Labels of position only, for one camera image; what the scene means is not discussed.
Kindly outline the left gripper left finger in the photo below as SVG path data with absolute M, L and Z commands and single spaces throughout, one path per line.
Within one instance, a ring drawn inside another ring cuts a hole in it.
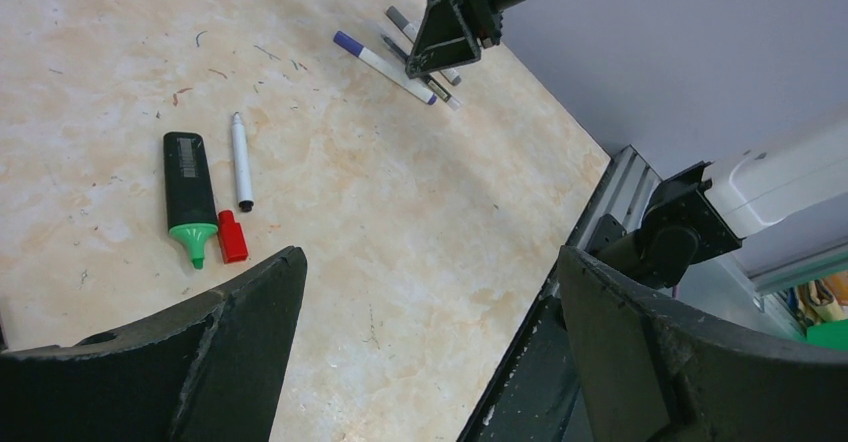
M 287 247 L 241 275 L 70 347 L 1 356 L 5 441 L 265 441 L 302 306 Z

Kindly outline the black thin pen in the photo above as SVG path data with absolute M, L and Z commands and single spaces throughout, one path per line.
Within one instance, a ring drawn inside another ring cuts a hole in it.
M 408 62 L 409 54 L 402 47 L 400 47 L 394 39 L 384 33 L 380 35 L 380 38 L 382 39 L 383 43 L 392 51 L 392 53 L 396 55 L 404 64 Z M 423 76 L 420 76 L 419 80 L 423 82 L 426 86 L 428 86 L 434 92 L 434 94 L 444 103 L 446 103 L 452 110 L 457 111 L 461 108 L 461 101 L 432 75 L 425 74 Z

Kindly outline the red pen cap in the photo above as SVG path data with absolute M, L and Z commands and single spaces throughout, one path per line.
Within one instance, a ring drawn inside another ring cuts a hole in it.
M 218 213 L 218 243 L 225 264 L 246 261 L 249 250 L 241 224 L 231 210 Z

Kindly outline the white pen with clip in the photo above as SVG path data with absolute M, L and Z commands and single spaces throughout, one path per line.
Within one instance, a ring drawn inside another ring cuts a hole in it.
M 438 100 L 436 94 L 427 86 L 408 78 L 386 59 L 380 57 L 345 32 L 337 31 L 334 34 L 333 42 L 421 102 L 427 105 L 434 105 Z

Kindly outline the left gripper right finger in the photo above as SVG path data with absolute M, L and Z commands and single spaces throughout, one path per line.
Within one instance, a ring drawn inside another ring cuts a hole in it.
M 843 441 L 847 355 L 725 321 L 562 247 L 564 320 L 598 441 Z

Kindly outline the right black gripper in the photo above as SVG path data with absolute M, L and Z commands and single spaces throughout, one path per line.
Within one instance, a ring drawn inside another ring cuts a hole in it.
M 501 37 L 502 16 L 490 0 L 427 0 L 405 72 L 419 77 L 475 63 Z

